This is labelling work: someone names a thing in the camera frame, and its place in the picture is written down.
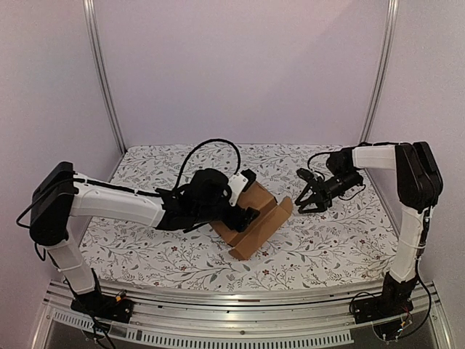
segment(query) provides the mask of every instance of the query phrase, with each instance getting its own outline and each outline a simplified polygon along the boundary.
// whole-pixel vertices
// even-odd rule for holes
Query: black cable
[[[155,198],[159,198],[161,195],[159,193],[153,192],[153,191],[143,191],[143,190],[137,190],[137,189],[132,189],[129,187],[124,187],[122,185],[114,185],[106,182],[100,182],[98,180],[87,180],[87,183],[90,185],[96,185],[97,187],[102,187],[102,188],[108,188],[108,189],[114,189],[114,190],[119,190],[123,191],[125,193],[137,193],[138,195],[143,195],[143,196],[151,196]]]
[[[37,203],[42,200],[45,196],[49,195],[58,185],[62,185],[64,183],[67,183],[67,182],[84,182],[83,179],[81,178],[67,178],[65,180],[61,180],[59,182],[56,182],[54,183],[53,185],[50,185],[38,198],[36,198],[36,200],[32,201],[32,203],[26,207],[26,209],[21,212],[21,214],[17,217],[16,219],[16,224],[18,226],[20,226],[21,228],[25,228],[25,229],[31,229],[31,227],[29,225],[26,225],[26,224],[22,224],[20,221],[21,219],[24,218],[24,216],[27,215],[27,213],[29,211],[32,210],[32,208],[37,205]]]
[[[367,292],[367,291],[363,291],[363,292],[358,292],[353,298],[352,300],[350,301],[349,303],[349,312],[352,314],[352,315],[355,315],[354,312],[353,312],[353,309],[352,309],[352,306],[354,305],[354,301],[360,297],[361,295],[363,294],[366,294],[368,296],[372,296],[373,298],[376,298],[376,296],[373,294],[373,293],[370,293],[370,292]]]
[[[103,325],[95,318],[95,316],[92,316],[90,314],[88,314],[90,316],[90,318],[92,319],[92,321],[94,322],[94,326],[92,327],[93,330],[94,330],[94,341],[100,346],[102,347],[103,349],[116,349],[116,346],[115,344],[113,343],[113,341],[111,340],[110,336],[108,336],[108,333],[107,331],[105,330],[105,328],[103,327]],[[110,343],[111,345],[111,348],[103,345],[100,340],[97,338],[97,328],[102,331],[102,333],[105,335],[105,338],[107,339],[107,341]]]
[[[424,288],[424,290],[428,294],[428,311],[426,312],[426,315],[425,315],[423,321],[412,332],[404,334],[403,336],[400,335],[399,339],[409,337],[412,334],[416,333],[423,325],[425,325],[425,323],[429,319],[429,314],[431,313],[433,299],[432,299],[432,296],[431,296],[431,292],[428,290],[428,287],[426,287],[423,280],[421,280],[420,273],[419,273],[419,264],[420,264],[420,259],[417,259],[416,262],[415,262],[415,273],[418,276],[418,282],[420,283],[420,285]]]
[[[399,145],[400,143],[399,142],[377,142],[377,143],[368,143],[368,142],[361,142],[358,147],[361,147],[361,146],[364,146],[364,145],[367,145],[367,146],[380,146],[380,145]]]
[[[42,262],[45,262],[45,260],[47,259],[47,251],[44,249],[44,251],[42,252],[42,254],[40,254],[39,252],[39,245],[34,242],[34,249],[36,250],[36,254],[37,256],[39,257],[39,259],[42,261]]]
[[[185,157],[184,161],[182,162],[181,169],[179,170],[179,174],[177,175],[176,184],[174,185],[173,190],[178,189],[179,184],[181,183],[182,173],[184,172],[184,168],[186,167],[187,162],[189,161],[190,157],[196,151],[198,151],[198,149],[202,148],[204,145],[209,144],[209,143],[226,143],[226,144],[230,145],[234,149],[234,151],[236,153],[236,156],[238,157],[238,165],[236,167],[235,174],[237,174],[239,172],[239,169],[240,169],[240,152],[239,152],[239,149],[238,149],[237,145],[234,144],[233,142],[231,142],[230,140],[224,140],[222,138],[212,138],[210,140],[206,140],[206,141],[204,141],[202,143],[199,143],[198,145],[196,145],[194,147],[194,149],[192,149],[188,153],[188,155]]]
[[[98,321],[95,316],[93,314],[91,314],[90,311],[87,310],[87,308],[84,306],[84,304],[82,304],[82,302],[79,300],[78,298],[78,294],[73,290],[73,287],[71,287],[69,281],[65,278],[65,280],[68,282],[68,286],[70,287],[70,290],[71,290],[71,293],[73,294],[73,297],[74,299],[76,300],[76,302],[79,303],[79,305],[81,306],[82,310],[84,310],[85,314],[87,314],[88,316],[90,316],[90,318],[92,319],[92,322],[94,322],[94,326],[93,326],[93,331],[94,331],[94,341],[102,348],[104,349],[116,349],[116,346],[115,344],[113,343],[113,341],[111,340],[110,336],[108,336],[108,332],[107,330],[105,329],[105,327],[100,323],[100,321]],[[103,305],[101,307],[101,309],[105,309],[105,307],[108,306],[108,305]],[[103,345],[100,340],[97,338],[97,329],[99,329],[100,331],[102,331],[102,333],[104,334],[105,338],[107,339],[107,341],[110,343],[111,345],[111,348],[109,347],[106,347],[105,345]]]
[[[362,193],[364,190],[366,189],[366,185],[364,184],[363,185],[363,188],[360,189],[357,193],[355,193],[354,195],[352,195],[350,198],[345,198],[341,195],[339,195],[339,198],[342,200],[342,201],[350,201],[352,200],[354,197],[356,197],[358,194]]]
[[[307,160],[307,168],[310,169],[310,162],[312,162],[312,160],[314,158],[316,158],[317,156],[320,156],[320,155],[330,155],[334,153],[333,151],[322,151],[322,152],[319,152],[319,153],[316,153],[316,154],[313,154],[312,156],[310,156]]]

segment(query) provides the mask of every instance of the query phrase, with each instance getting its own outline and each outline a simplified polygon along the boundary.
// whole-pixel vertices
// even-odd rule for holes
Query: patterned fabric
[[[321,145],[240,145],[241,169],[280,201],[293,200],[305,182],[296,176]],[[189,145],[130,148],[112,183],[143,190],[172,188]],[[329,175],[325,156],[312,165]],[[191,158],[182,183],[199,168],[234,172],[235,152],[207,145]],[[165,232],[133,222],[94,218],[81,243],[100,278],[136,285],[215,291],[302,289],[382,278],[397,246],[392,226],[365,176],[367,188],[350,201],[339,198],[322,214],[294,213],[250,260],[234,260],[223,240],[206,225],[191,233]],[[349,198],[353,193],[346,193]]]

